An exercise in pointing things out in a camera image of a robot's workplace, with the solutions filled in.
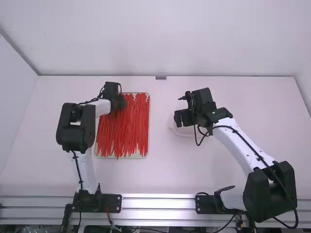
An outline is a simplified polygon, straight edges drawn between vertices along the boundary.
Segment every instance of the white table surface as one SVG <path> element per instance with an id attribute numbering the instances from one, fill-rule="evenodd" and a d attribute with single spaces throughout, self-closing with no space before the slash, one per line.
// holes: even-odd
<path id="1" fill-rule="evenodd" d="M 55 140 L 64 102 L 95 97 L 105 81 L 124 92 L 151 97 L 150 145 L 145 159 L 97 159 L 96 176 L 104 192 L 213 192 L 228 185 L 243 188 L 246 177 L 215 138 L 197 147 L 193 138 L 168 128 L 187 90 L 211 89 L 218 107 L 226 107 L 241 128 L 277 161 L 295 169 L 299 198 L 311 199 L 311 119 L 293 77 L 86 77 L 39 78 L 0 178 L 0 195 L 73 195 L 76 187 L 72 154 Z"/>

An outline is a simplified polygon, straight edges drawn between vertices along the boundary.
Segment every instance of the cable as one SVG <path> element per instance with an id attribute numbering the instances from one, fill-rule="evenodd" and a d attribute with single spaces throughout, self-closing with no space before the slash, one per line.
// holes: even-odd
<path id="1" fill-rule="evenodd" d="M 209 136 L 209 132 L 206 132 L 205 134 L 203 134 L 202 132 L 199 131 L 199 132 L 203 135 L 203 137 L 201 138 L 201 141 L 198 143 L 198 140 L 196 139 L 195 125 L 193 125 L 193 129 L 194 129 L 194 139 L 195 139 L 195 143 L 196 143 L 197 146 L 200 146 L 200 145 L 202 144 L 204 138 Z"/>
<path id="2" fill-rule="evenodd" d="M 163 231 L 159 231 L 159 230 L 155 230 L 152 228 L 146 228 L 146 227 L 127 227 L 128 229 L 135 229 L 135 230 L 148 230 L 148 231 L 153 231 L 153 232 L 159 232 L 159 233 L 167 233 L 167 232 L 163 232 Z"/>
<path id="3" fill-rule="evenodd" d="M 233 218 L 235 217 L 235 215 L 236 214 L 234 214 L 232 217 L 231 217 L 231 219 L 223 226 L 223 227 L 221 227 L 220 229 L 218 229 L 218 230 L 216 230 L 216 231 L 214 231 L 214 232 L 208 232 L 208 233 L 218 233 L 218 232 L 221 232 L 224 228 L 226 228 L 229 224 L 230 224 L 230 222 L 232 222 L 232 220 L 233 220 Z M 196 232 L 196 231 L 190 231 L 191 233 L 204 233 L 204 232 Z"/>
<path id="4" fill-rule="evenodd" d="M 236 215 L 236 214 L 234 214 L 234 215 L 231 217 L 231 219 L 230 219 L 223 227 L 221 227 L 220 229 L 218 229 L 218 230 L 216 230 L 216 231 L 214 231 L 214 232 L 212 232 L 212 233 L 221 232 L 224 228 L 226 228 L 226 227 L 230 224 L 230 222 L 234 219 L 235 215 Z"/>
<path id="5" fill-rule="evenodd" d="M 197 129 L 198 129 L 198 131 L 199 131 L 200 134 L 204 135 L 204 133 L 202 133 L 202 131 L 200 130 L 200 126 L 199 126 L 199 125 L 197 126 Z"/>
<path id="6" fill-rule="evenodd" d="M 232 127 L 230 126 L 227 126 L 227 125 L 217 125 L 217 126 L 214 126 L 213 129 L 216 129 L 216 128 L 228 128 L 228 129 L 231 129 L 233 133 L 236 133 L 241 139 L 243 142 L 245 142 L 245 144 L 254 152 L 254 154 L 262 161 L 263 164 L 265 164 L 265 166 L 268 168 L 268 170 L 270 171 L 270 173 L 272 174 L 273 178 L 277 181 L 277 183 L 281 186 L 283 192 L 285 193 L 285 197 L 286 199 L 290 202 L 290 204 L 292 205 L 292 208 L 293 208 L 293 211 L 294 211 L 294 214 L 295 214 L 295 224 L 293 226 L 289 226 L 287 225 L 286 223 L 282 222 L 281 220 L 279 220 L 278 218 L 276 217 L 273 217 L 274 220 L 278 221 L 280 224 L 282 224 L 283 226 L 289 228 L 289 229 L 295 229 L 297 228 L 298 224 L 299 224 L 299 218 L 298 218 L 298 213 L 297 213 L 297 210 L 295 208 L 295 205 L 293 203 L 293 200 L 290 196 L 290 194 L 288 193 L 288 190 L 287 188 L 284 186 L 284 184 L 282 183 L 282 181 L 279 179 L 279 177 L 277 177 L 277 175 L 273 172 L 273 170 L 270 168 L 270 166 L 266 163 L 266 161 L 263 159 L 262 156 L 260 156 L 257 151 L 248 143 L 248 141 L 246 141 L 246 139 L 235 129 L 233 129 Z"/>
<path id="7" fill-rule="evenodd" d="M 121 87 L 120 83 L 118 83 L 118 85 L 120 86 L 120 93 L 119 93 L 119 95 L 121 95 L 122 94 L 122 87 Z"/>
<path id="8" fill-rule="evenodd" d="M 196 197 L 196 196 L 199 196 L 199 195 L 201 195 L 201 194 L 204 194 L 204 195 L 206 195 L 206 196 L 209 196 L 209 194 L 206 193 L 206 192 L 199 192 L 199 193 L 197 193 L 197 194 L 195 195 L 195 197 Z"/>
<path id="9" fill-rule="evenodd" d="M 131 231 L 131 233 L 134 233 L 138 228 L 139 226 L 137 226 L 133 231 Z"/>
<path id="10" fill-rule="evenodd" d="M 79 183 L 80 183 L 80 194 L 81 194 L 81 192 L 82 192 L 82 190 L 83 190 L 83 185 L 82 185 L 83 181 L 82 181 L 81 173 L 80 173 L 80 169 L 79 169 L 78 157 L 77 157 L 77 155 L 76 155 L 76 152 L 74 152 L 74 150 L 72 150 L 72 153 L 73 153 L 73 159 L 74 159 L 75 162 L 76 162 L 76 167 L 77 167 L 77 171 L 78 171 Z M 81 213 L 81 208 L 80 208 L 78 230 L 79 230 L 80 224 L 81 224 L 81 217 L 82 217 L 82 213 Z"/>

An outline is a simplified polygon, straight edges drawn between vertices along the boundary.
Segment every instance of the white backdrop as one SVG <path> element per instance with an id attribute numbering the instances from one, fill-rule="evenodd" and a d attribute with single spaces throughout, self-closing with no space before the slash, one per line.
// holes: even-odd
<path id="1" fill-rule="evenodd" d="M 0 174 L 38 76 L 0 34 Z"/>
<path id="2" fill-rule="evenodd" d="M 75 163 L 55 139 L 64 102 L 94 97 L 105 81 L 124 92 L 150 94 L 150 144 L 144 159 L 98 159 L 96 177 L 106 193 L 197 193 L 236 185 L 246 177 L 215 137 L 197 147 L 194 138 L 168 128 L 173 113 L 186 102 L 187 90 L 209 86 L 218 107 L 226 107 L 239 126 L 277 161 L 295 169 L 299 198 L 311 198 L 307 171 L 311 163 L 311 119 L 293 77 L 85 77 L 45 76 L 37 81 L 11 155 L 0 177 L 1 195 L 72 195 Z"/>
<path id="3" fill-rule="evenodd" d="M 311 108 L 309 0 L 1 0 L 41 74 L 295 75 Z"/>

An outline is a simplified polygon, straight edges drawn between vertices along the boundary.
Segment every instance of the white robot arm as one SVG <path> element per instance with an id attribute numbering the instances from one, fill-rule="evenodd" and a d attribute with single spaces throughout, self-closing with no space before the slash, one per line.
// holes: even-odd
<path id="1" fill-rule="evenodd" d="M 216 107 L 209 88 L 187 91 L 179 100 L 186 100 L 188 108 L 175 111 L 177 127 L 193 126 L 194 132 L 195 125 L 198 129 L 206 128 L 203 138 L 213 135 L 221 141 L 247 176 L 243 191 L 230 186 L 216 191 L 214 196 L 196 196 L 197 213 L 232 213 L 239 210 L 246 211 L 254 221 L 262 222 L 294 210 L 296 224 L 292 228 L 297 227 L 297 197 L 292 166 L 286 161 L 278 163 L 261 150 L 241 130 L 227 109 Z"/>
<path id="2" fill-rule="evenodd" d="M 64 103 L 56 131 L 56 141 L 63 150 L 72 151 L 78 181 L 76 192 L 95 194 L 97 182 L 91 147 L 95 141 L 95 119 L 126 107 L 119 93 L 119 83 L 106 82 L 97 98 L 83 103 Z"/>
<path id="3" fill-rule="evenodd" d="M 94 102 L 88 103 L 90 105 L 95 106 L 95 118 L 98 118 L 102 115 L 107 115 L 111 110 L 111 102 L 110 100 L 99 99 Z M 89 194 L 94 194 L 98 187 L 98 182 L 95 176 L 93 160 L 92 160 L 92 147 L 87 148 L 85 153 L 81 153 L 80 151 L 75 151 L 75 155 L 77 156 L 78 166 L 74 165 L 74 170 L 76 171 L 76 178 L 79 181 L 81 176 L 81 180 L 83 181 L 83 190 L 87 190 Z M 81 189 L 80 184 L 77 184 L 76 192 L 78 193 Z"/>

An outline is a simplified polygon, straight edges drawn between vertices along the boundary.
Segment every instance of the metal frame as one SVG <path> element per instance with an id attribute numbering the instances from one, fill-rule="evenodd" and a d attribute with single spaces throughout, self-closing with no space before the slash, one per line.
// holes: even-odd
<path id="1" fill-rule="evenodd" d="M 190 194 L 122 194 L 122 211 L 111 214 L 117 225 L 124 226 L 198 226 L 221 227 L 231 215 L 198 215 L 195 195 Z M 60 225 L 65 205 L 71 196 L 0 196 L 0 224 Z M 311 228 L 311 200 L 298 200 L 299 228 Z M 287 224 L 294 224 L 294 214 L 279 216 Z M 244 225 L 248 221 L 243 216 Z M 77 225 L 79 213 L 72 213 L 69 224 Z M 104 213 L 82 213 L 81 226 L 109 225 Z M 275 220 L 256 223 L 257 227 L 282 227 Z M 235 227 L 232 221 L 229 227 Z"/>

